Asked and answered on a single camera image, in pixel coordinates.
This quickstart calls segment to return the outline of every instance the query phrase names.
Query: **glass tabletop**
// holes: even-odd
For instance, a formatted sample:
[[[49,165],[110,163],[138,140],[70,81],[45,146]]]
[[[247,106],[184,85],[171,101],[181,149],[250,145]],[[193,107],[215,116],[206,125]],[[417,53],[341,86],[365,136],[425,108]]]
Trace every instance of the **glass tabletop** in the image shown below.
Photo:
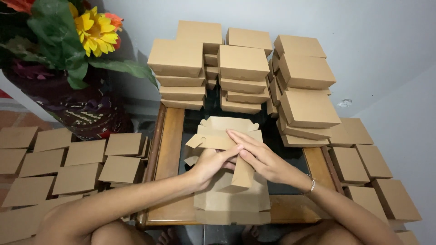
[[[223,112],[220,108],[219,96],[219,86],[217,85],[214,90],[207,91],[207,98],[204,103],[204,108],[202,108],[200,111],[185,110],[178,174],[183,174],[191,168],[185,163],[183,158],[185,154],[184,145],[194,134],[197,133],[197,126],[200,124],[200,121],[202,119],[207,119],[210,116],[244,118],[250,119],[253,123],[258,123],[259,129],[262,130],[263,142],[273,152],[275,152],[289,164],[303,171],[305,174],[310,174],[306,159],[303,154],[303,149],[283,146],[283,142],[280,138],[279,130],[276,125],[276,119],[271,118],[266,113],[266,103],[263,103],[262,110],[254,115],[235,112]],[[276,195],[301,194],[300,191],[289,185],[276,184],[269,181],[268,191],[269,194]]]

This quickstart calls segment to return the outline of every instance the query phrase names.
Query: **person's right hand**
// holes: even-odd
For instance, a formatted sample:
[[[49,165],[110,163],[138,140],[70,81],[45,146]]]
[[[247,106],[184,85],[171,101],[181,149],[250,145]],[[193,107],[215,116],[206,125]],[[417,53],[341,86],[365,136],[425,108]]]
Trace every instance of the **person's right hand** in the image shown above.
[[[303,192],[310,191],[311,178],[283,160],[267,145],[232,129],[227,129],[226,132],[235,143],[244,146],[244,149],[239,152],[242,159],[253,166],[265,179],[294,186]]]

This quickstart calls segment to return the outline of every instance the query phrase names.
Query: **wooden table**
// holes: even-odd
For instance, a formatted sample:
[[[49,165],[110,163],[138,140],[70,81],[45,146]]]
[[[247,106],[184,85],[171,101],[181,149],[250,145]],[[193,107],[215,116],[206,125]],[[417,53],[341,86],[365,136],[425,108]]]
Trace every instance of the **wooden table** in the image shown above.
[[[177,176],[184,123],[184,109],[160,105],[148,166],[143,182]],[[304,148],[309,171],[318,183],[343,194],[327,148]],[[270,195],[271,223],[315,223],[329,218],[303,195]],[[138,212],[136,227],[155,225],[195,225],[194,195],[180,197]]]

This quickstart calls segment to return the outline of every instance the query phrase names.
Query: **decorative vase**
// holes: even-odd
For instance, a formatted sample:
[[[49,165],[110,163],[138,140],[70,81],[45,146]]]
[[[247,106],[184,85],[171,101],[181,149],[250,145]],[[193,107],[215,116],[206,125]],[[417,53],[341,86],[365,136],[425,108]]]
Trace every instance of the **decorative vase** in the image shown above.
[[[111,133],[132,133],[133,124],[119,97],[113,93],[105,69],[88,67],[89,87],[73,90],[66,74],[28,79],[3,69],[6,78],[82,140],[108,138]]]

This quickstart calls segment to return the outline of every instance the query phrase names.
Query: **yellow flower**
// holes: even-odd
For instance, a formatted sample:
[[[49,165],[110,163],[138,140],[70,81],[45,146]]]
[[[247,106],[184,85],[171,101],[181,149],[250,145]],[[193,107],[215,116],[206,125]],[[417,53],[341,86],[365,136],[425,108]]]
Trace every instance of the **yellow flower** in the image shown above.
[[[113,45],[116,44],[119,37],[114,31],[115,26],[111,25],[111,19],[107,18],[105,14],[97,13],[97,7],[78,16],[78,11],[74,5],[68,4],[86,55],[89,57],[92,51],[96,57],[100,57],[102,53],[113,52],[115,50]]]

